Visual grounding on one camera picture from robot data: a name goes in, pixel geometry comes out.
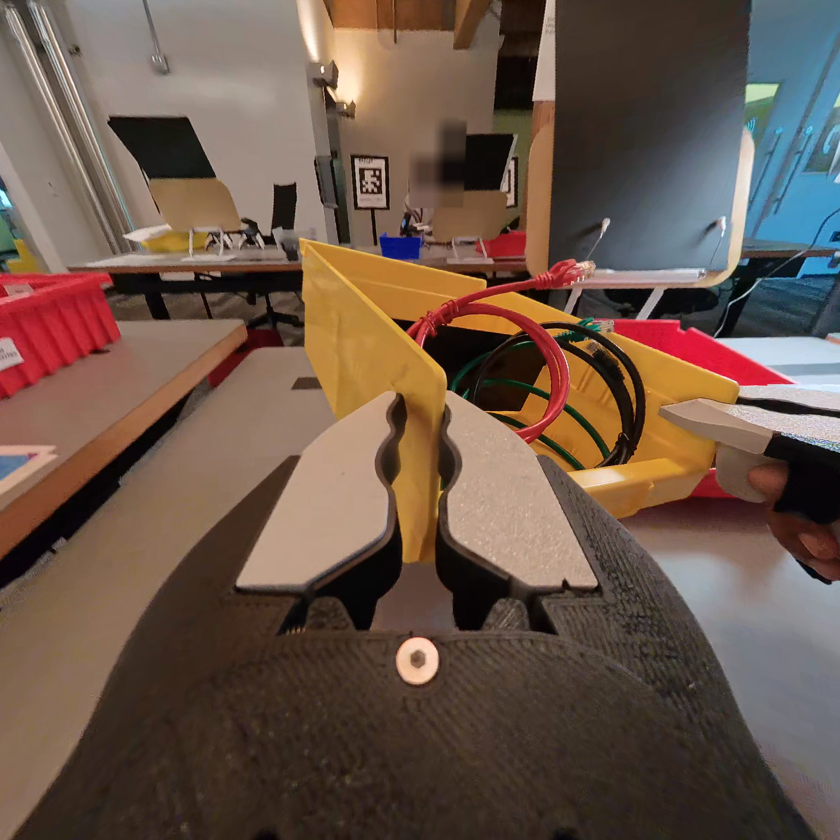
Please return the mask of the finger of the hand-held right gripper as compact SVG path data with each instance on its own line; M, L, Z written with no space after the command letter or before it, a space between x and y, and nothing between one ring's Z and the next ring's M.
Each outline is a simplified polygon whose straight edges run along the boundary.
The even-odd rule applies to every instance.
M743 385L737 404L791 415L838 415L839 389L837 385Z
M694 399L662 406L659 415L688 432L745 453L784 452L782 444L773 442L779 436L773 422L781 415L770 409Z

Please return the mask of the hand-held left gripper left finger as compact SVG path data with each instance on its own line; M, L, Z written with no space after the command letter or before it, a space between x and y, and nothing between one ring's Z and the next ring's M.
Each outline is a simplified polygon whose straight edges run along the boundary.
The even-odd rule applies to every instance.
M331 585L387 593L403 567L394 483L406 426L401 394L385 391L307 446L250 554L236 589L320 594Z

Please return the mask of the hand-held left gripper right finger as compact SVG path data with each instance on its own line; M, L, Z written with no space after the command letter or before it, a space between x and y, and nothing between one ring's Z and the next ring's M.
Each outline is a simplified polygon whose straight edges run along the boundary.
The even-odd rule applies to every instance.
M509 426L446 395L438 536L511 594L593 592L593 568L539 459Z

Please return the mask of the person's right hand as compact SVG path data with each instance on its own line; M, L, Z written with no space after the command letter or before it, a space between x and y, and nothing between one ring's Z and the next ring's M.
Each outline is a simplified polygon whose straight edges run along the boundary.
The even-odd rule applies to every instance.
M838 581L839 548L832 527L775 510L788 473L783 464L762 465L748 473L748 482L761 495L769 529L782 548L812 575L828 583Z

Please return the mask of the wooden office desk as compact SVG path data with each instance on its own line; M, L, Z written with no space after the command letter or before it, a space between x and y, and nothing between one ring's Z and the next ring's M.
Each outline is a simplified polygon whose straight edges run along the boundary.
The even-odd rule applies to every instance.
M787 313L798 319L798 307L816 317L838 284L838 231L827 244L797 244L750 238L731 282L728 315L773 320Z

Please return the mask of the black board with wooden back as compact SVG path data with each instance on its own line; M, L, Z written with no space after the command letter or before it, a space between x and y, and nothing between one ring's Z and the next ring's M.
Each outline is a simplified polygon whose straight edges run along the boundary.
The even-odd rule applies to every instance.
M516 142L512 133L468 133L459 122L444 127L429 204L434 241L499 234L508 214L505 182Z
M187 117L111 116L108 126L139 166L174 231L236 233L241 220Z
M546 2L532 98L528 268L724 268L747 216L751 2Z

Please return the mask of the black office chair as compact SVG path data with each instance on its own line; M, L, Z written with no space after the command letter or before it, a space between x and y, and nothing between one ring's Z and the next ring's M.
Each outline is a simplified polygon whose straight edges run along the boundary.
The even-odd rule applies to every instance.
M243 217L243 240L242 245L257 245L264 248L268 245L277 245L274 231L281 228L284 231L292 231L296 219L298 200L298 189L296 183L273 185L273 204L271 229L269 234L261 234L257 222ZM301 329L303 321L299 316L293 314L279 314L272 307L270 295L263 296L266 303L266 314L248 322L249 329L266 325L275 329L277 324L284 323L288 326Z

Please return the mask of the blue and white card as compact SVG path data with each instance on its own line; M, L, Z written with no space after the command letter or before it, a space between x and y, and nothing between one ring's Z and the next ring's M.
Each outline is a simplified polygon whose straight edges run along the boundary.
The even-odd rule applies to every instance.
M1 496L6 495L56 458L55 446L2 444Z

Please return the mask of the row of red bins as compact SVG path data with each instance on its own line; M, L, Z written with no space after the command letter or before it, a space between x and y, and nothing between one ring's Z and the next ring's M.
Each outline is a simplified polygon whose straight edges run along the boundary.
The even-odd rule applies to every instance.
M29 274L1 281L1 397L12 397L120 341L109 275Z

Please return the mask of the black and white marker sign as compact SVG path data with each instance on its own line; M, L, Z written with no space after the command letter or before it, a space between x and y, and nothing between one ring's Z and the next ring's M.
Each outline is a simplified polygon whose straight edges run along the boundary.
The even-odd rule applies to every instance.
M353 209L387 211L391 208L390 162L386 155L352 154Z

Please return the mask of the green wall sign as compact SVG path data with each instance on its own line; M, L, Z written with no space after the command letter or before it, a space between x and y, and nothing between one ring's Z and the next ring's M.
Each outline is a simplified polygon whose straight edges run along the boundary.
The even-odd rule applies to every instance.
M832 110L812 147L804 172L829 176L838 167L839 149L839 96L836 97Z
M749 82L745 87L744 120L754 145L758 147L767 130L781 83Z

